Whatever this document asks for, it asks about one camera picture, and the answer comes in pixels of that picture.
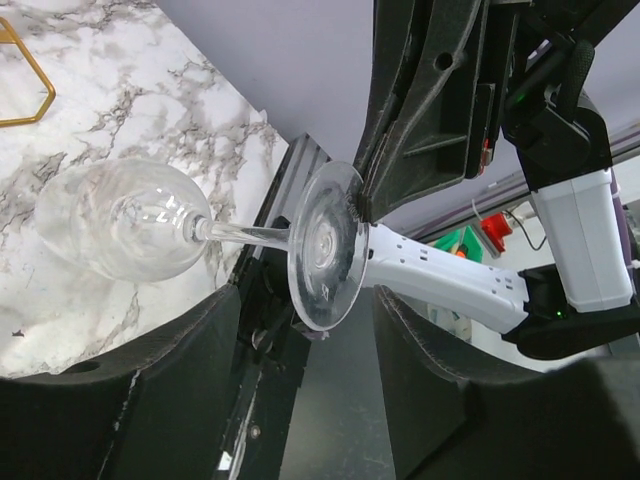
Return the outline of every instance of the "cable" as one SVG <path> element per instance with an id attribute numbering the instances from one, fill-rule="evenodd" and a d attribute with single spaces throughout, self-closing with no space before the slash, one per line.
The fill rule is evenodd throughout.
<path id="1" fill-rule="evenodd" d="M 546 235 L 542 239 L 542 242 L 540 242 L 540 245 L 536 247 L 531 241 L 531 237 L 529 237 L 529 233 L 527 232 L 527 229 L 524 227 L 524 224 L 520 221 L 520 219 L 516 217 L 513 213 L 511 213 L 509 210 L 505 210 L 504 213 L 509 217 L 511 217 L 520 226 L 520 228 L 522 229 L 522 233 L 524 233 L 524 236 L 527 239 L 527 242 L 529 242 L 529 246 L 534 252 L 539 252 L 540 250 L 542 250 L 542 247 L 544 247 L 544 244 L 547 243 Z"/>

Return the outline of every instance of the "red object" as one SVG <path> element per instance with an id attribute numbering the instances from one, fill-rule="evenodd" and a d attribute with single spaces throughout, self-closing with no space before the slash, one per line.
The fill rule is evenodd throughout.
<path id="1" fill-rule="evenodd" d="M 504 246 L 504 237 L 513 233 L 513 230 L 507 223 L 507 219 L 504 218 L 504 215 L 498 213 L 492 217 L 486 218 L 482 221 L 481 226 L 484 233 L 486 233 L 489 240 L 491 240 L 491 243 L 493 243 L 500 253 L 503 253 L 506 250 Z"/>

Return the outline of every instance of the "black bracket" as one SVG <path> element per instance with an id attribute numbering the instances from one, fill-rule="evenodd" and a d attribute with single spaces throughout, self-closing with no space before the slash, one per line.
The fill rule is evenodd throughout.
<path id="1" fill-rule="evenodd" d="M 525 270 L 529 316 L 502 339 L 523 355 L 557 360 L 640 332 L 640 304 L 601 312 L 578 313 L 564 294 L 555 265 Z"/>

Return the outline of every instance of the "screw hole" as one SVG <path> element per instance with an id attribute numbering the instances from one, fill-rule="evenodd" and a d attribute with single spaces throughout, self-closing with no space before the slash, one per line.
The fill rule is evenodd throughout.
<path id="1" fill-rule="evenodd" d="M 453 65 L 453 57 L 449 52 L 443 52 L 436 58 L 436 67 L 443 72 Z"/>

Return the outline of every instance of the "glass base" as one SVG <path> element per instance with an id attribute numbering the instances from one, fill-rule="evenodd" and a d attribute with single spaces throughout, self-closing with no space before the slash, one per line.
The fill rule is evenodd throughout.
<path id="1" fill-rule="evenodd" d="M 355 208 L 362 178 L 348 163 L 329 162 L 309 180 L 291 226 L 289 289 L 298 316 L 329 330 L 353 306 L 368 254 L 369 226 Z"/>

